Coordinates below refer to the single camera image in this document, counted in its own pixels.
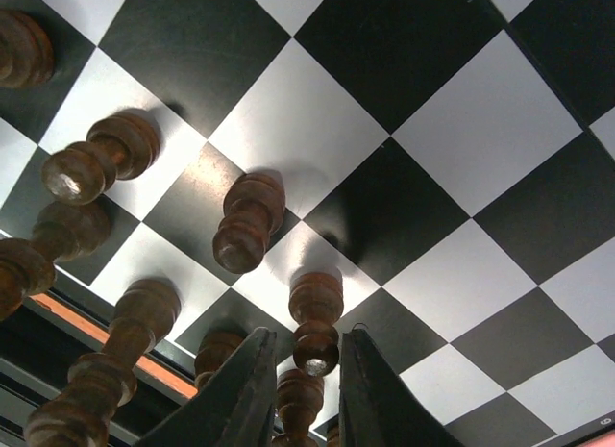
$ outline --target black square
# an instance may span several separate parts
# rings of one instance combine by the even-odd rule
[[[2,8],[28,14],[45,31],[54,48],[55,71],[44,85],[0,88],[2,118],[38,143],[62,105],[94,45],[42,0],[0,0]]]
[[[0,228],[13,237],[29,238],[37,222],[38,213],[54,200],[40,179],[40,169],[48,157],[49,155],[40,148],[35,151],[0,210]],[[101,196],[97,202],[111,220],[109,239],[87,257],[58,263],[88,285],[103,270],[138,224],[134,216],[108,197]]]
[[[100,46],[208,137],[288,40],[254,0],[126,0]]]
[[[390,138],[305,221],[384,285],[467,219],[453,198]]]
[[[475,216],[537,284],[615,236],[615,164],[581,134]]]
[[[295,38],[392,133],[498,31],[478,0],[325,0]]]
[[[337,425],[339,425],[339,415],[330,418],[325,423],[316,428],[314,431],[320,435],[323,435],[324,437],[327,437],[327,433],[329,432],[329,430]]]
[[[534,0],[512,26],[587,123],[615,106],[615,0]]]
[[[615,334],[603,339],[598,345],[615,362]]]
[[[224,217],[222,203],[243,172],[220,151],[207,143],[199,159],[180,175],[144,222],[209,272],[231,286],[240,276],[222,268],[214,259],[211,241]],[[299,218],[286,210],[284,221],[273,234],[273,247]]]
[[[277,334],[276,360],[281,363],[292,354],[295,338],[284,325],[255,306],[233,289],[227,290],[196,319],[178,338],[178,344],[194,354],[203,338],[213,331],[249,335],[256,327],[266,327]]]
[[[340,335],[365,328],[393,370],[400,374],[446,341],[381,288],[335,324]]]
[[[530,447],[555,433],[506,393],[446,426],[471,447]]]
[[[592,345],[540,288],[453,341],[454,347],[509,390]]]

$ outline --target brown wooden pawn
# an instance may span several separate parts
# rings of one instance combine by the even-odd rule
[[[323,408],[325,382],[310,377],[298,368],[282,373],[278,379],[278,416],[284,433],[274,440],[274,446],[316,447],[308,437],[309,426]]]
[[[23,12],[0,10],[0,87],[35,87],[53,71],[54,52],[40,26]]]
[[[115,306],[101,352],[78,358],[61,395],[28,418],[28,445],[107,446],[111,418],[136,392],[133,367],[171,331],[180,307],[171,286],[156,280],[133,283]]]
[[[194,385],[201,390],[213,374],[239,347],[243,338],[226,332],[213,332],[206,335],[194,360]]]
[[[314,377],[330,374],[339,362],[339,334],[333,324],[344,311],[342,284],[332,275],[310,272],[290,290],[288,309],[300,327],[295,331],[295,365]]]
[[[0,320],[11,315],[24,297],[53,285],[54,261],[89,255],[110,232],[109,219],[98,203],[77,208],[54,202],[38,214],[30,240],[0,240]]]
[[[227,271],[245,274],[258,267],[269,240],[282,226],[283,186],[262,173],[242,176],[224,199],[224,219],[213,238],[213,257]]]
[[[340,445],[339,425],[335,425],[327,432],[327,447],[339,447]]]
[[[42,181],[57,200],[84,205],[115,180],[140,176],[158,157],[160,140],[138,115],[118,113],[96,122],[86,141],[74,142],[42,166]]]

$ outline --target checkered surface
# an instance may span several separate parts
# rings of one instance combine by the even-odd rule
[[[289,279],[337,270],[366,327],[469,447],[561,446],[615,410],[615,0],[0,0],[53,40],[53,80],[0,90],[0,228],[28,236],[39,170],[133,109],[159,160],[103,198],[111,239],[58,287],[109,318],[173,281],[159,347],[190,368],[212,328],[279,334]],[[271,168],[287,196],[262,265],[213,260],[222,200]],[[337,414],[339,371],[313,429]]]

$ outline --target chess piece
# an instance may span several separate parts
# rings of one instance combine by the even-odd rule
[[[231,186],[224,199],[224,219],[213,238],[213,257],[227,271],[245,274],[258,267],[269,240],[282,226],[286,208],[283,186],[250,173]]]
[[[194,385],[201,390],[213,374],[239,347],[243,338],[226,332],[213,332],[206,335],[194,360]]]
[[[110,420],[136,392],[133,367],[171,331],[180,308],[177,293],[167,284],[133,283],[115,306],[101,352],[78,358],[68,370],[64,391],[28,418],[28,445],[107,446]]]
[[[140,176],[159,152],[160,140],[149,123],[132,113],[118,113],[92,125],[86,141],[74,142],[47,159],[42,181],[57,200],[84,205],[115,180]]]
[[[316,447],[308,437],[309,426],[323,408],[325,382],[320,377],[310,377],[298,368],[282,373],[278,379],[278,415],[284,433],[273,444],[277,447]]]
[[[312,377],[330,374],[339,362],[339,334],[333,324],[344,311],[342,284],[334,276],[310,272],[295,281],[288,309],[298,324],[293,359]]]
[[[340,447],[339,425],[333,426],[327,432],[327,447]]]
[[[38,214],[30,240],[0,240],[0,320],[11,315],[25,296],[53,285],[55,261],[89,255],[110,232],[109,219],[98,203],[76,208],[54,202]]]
[[[45,32],[23,12],[0,10],[0,88],[35,87],[54,71]]]

